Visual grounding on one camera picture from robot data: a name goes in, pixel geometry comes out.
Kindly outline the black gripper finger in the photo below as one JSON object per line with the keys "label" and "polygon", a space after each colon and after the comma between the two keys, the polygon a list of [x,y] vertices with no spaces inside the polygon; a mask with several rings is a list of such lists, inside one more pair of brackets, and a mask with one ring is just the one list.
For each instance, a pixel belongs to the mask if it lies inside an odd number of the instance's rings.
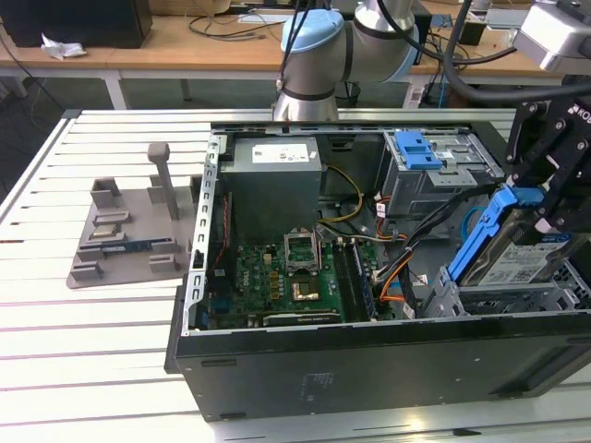
{"label": "black gripper finger", "polygon": [[536,148],[547,129],[548,108],[546,102],[526,102],[516,108],[505,152],[506,163],[511,166],[509,177],[515,186],[539,185],[553,169],[545,157],[547,152],[537,152]]}
{"label": "black gripper finger", "polygon": [[535,211],[540,233],[590,231],[590,127],[550,117],[530,150],[530,177],[545,189]]}

